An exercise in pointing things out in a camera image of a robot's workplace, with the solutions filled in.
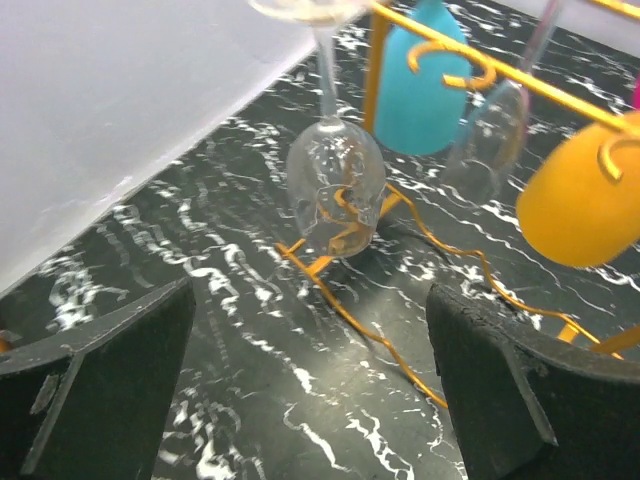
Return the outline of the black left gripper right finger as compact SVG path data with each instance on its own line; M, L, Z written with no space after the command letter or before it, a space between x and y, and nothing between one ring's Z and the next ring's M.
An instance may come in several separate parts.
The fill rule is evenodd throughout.
M471 479L636 479L639 365L434 284L426 320Z

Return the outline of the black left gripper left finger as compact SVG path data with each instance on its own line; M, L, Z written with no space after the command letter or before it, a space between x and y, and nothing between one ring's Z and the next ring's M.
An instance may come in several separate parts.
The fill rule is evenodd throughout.
M190 280L1 351L4 479L148 479L195 318Z

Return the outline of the orange plastic wine glass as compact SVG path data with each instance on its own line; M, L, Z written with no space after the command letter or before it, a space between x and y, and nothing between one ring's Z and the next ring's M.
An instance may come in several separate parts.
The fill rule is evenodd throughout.
M516 201L521 233L570 267L607 263L639 240L639 112L629 133L593 123L557 146Z

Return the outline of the clear flute glass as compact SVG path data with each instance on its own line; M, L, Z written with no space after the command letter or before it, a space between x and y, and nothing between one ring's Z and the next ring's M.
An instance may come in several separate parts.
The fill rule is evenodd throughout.
M500 82L459 130L441 184L469 206L480 207L495 198L526 143L529 113L527 88L509 78Z

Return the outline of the grey clear wine glass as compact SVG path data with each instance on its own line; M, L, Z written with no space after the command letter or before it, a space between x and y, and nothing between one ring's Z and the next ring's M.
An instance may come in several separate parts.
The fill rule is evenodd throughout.
M310 26L316 43L320 117L291 144L287 193L301 236L321 257L351 257L376 230L386 186L382 153L338 109L334 34L367 1L251 1L261 14Z

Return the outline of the blue plastic wine glass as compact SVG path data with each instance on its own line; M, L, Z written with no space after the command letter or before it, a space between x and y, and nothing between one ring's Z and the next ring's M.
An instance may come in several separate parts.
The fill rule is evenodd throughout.
M442 76L468 78L472 65L450 53L419 59L413 73L407 54L423 38L395 26L388 34L377 99L375 135L385 147L402 154L430 155L454 139L465 112L467 92L444 86Z

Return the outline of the magenta plastic wine glass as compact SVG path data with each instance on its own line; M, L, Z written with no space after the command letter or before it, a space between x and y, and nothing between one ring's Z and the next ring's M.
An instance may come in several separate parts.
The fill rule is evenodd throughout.
M636 110L640 109L640 76L637 77L636 84L631 96L631 106Z

